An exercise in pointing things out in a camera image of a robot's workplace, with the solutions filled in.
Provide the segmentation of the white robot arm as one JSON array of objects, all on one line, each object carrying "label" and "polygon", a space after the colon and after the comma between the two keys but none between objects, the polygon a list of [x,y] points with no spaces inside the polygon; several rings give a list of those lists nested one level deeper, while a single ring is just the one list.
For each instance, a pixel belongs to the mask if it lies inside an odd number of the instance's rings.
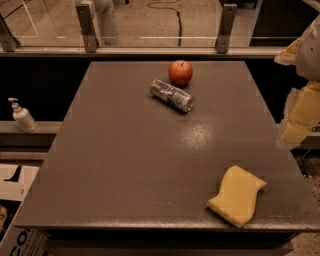
[{"label": "white robot arm", "polygon": [[297,74],[308,80],[302,89],[293,88],[287,95],[279,125],[276,145],[292,150],[320,123],[320,15],[274,61],[294,65]]}]

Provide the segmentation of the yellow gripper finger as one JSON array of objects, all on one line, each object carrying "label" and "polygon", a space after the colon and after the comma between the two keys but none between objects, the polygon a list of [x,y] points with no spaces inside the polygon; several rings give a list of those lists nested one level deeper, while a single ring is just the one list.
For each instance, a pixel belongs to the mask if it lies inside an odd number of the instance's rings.
[{"label": "yellow gripper finger", "polygon": [[301,38],[297,38],[295,41],[293,41],[286,49],[282,50],[275,56],[274,61],[285,66],[295,65],[300,41]]},{"label": "yellow gripper finger", "polygon": [[309,81],[302,89],[292,88],[283,114],[276,145],[280,149],[292,150],[320,123],[320,82]]}]

